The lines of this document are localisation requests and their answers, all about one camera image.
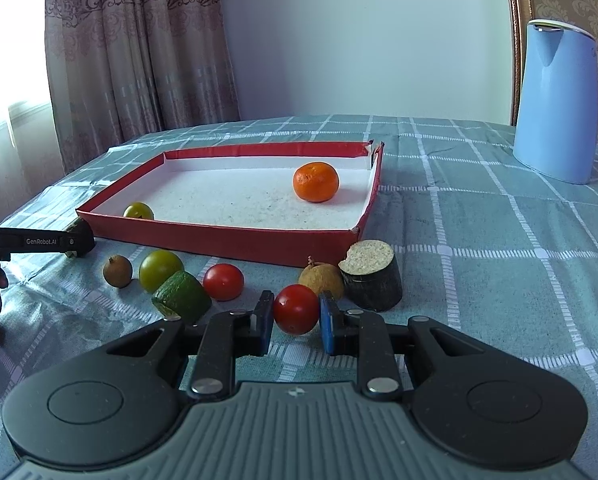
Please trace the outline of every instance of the orange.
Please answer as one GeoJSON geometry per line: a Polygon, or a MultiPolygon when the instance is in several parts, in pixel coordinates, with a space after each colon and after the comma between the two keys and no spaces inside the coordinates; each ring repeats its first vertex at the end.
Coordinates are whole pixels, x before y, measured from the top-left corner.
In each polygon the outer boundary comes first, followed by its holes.
{"type": "Polygon", "coordinates": [[[307,202],[325,202],[338,190],[338,174],[325,162],[309,162],[294,172],[294,192],[307,202]]]}

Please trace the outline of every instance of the table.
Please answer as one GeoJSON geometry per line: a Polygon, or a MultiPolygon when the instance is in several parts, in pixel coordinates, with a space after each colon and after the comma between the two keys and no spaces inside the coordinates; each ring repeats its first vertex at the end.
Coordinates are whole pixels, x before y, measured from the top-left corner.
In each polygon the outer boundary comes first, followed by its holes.
{"type": "MultiPolygon", "coordinates": [[[[3,225],[64,228],[76,206],[163,150],[315,139],[385,143],[364,237],[386,241],[398,257],[404,299],[386,320],[405,323],[423,314],[570,380],[589,406],[574,462],[598,478],[598,153],[589,185],[573,186],[522,166],[512,156],[514,128],[499,124],[310,116],[205,125],[115,147],[3,225]]],[[[149,251],[99,240],[84,259],[13,257],[0,316],[0,407],[24,377],[159,319],[137,282],[117,291],[101,275],[107,256],[124,254],[137,269],[149,251]]],[[[197,276],[218,261],[180,256],[197,276]]],[[[252,308],[262,290],[278,292],[299,273],[238,265],[246,290],[221,309],[252,308]]],[[[402,356],[397,361],[409,383],[402,356]]],[[[291,337],[275,327],[269,355],[239,359],[237,379],[353,380],[354,366],[352,358],[324,355],[318,328],[291,337]]],[[[14,461],[0,424],[0,475],[14,461]]]]}

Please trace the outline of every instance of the brown fruit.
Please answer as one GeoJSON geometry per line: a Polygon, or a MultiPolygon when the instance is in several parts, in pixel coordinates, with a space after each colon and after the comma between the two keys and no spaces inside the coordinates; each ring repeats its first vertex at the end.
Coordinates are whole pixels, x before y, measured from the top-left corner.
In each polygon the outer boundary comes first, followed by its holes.
{"type": "Polygon", "coordinates": [[[115,288],[124,288],[132,281],[132,264],[120,254],[110,256],[103,267],[103,277],[115,288]]]}
{"type": "Polygon", "coordinates": [[[340,300],[344,294],[341,272],[334,265],[314,262],[312,258],[308,258],[308,266],[301,271],[298,283],[307,286],[317,296],[329,290],[335,300],[340,300]]]}

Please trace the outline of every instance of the kettle spout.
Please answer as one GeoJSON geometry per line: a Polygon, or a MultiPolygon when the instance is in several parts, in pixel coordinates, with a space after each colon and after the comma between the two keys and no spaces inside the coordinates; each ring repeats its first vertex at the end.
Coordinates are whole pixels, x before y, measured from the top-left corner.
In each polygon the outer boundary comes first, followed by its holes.
{"type": "Polygon", "coordinates": [[[545,25],[535,25],[534,28],[537,31],[536,47],[539,58],[544,66],[550,66],[563,38],[563,29],[545,25]]]}

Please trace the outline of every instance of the blue kettle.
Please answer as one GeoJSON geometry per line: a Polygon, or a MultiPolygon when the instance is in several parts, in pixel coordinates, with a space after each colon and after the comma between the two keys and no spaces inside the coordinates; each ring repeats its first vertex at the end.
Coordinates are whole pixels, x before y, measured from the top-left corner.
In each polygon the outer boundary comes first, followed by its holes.
{"type": "Polygon", "coordinates": [[[569,23],[528,22],[516,159],[546,176],[587,184],[598,136],[594,37],[569,23]]]}

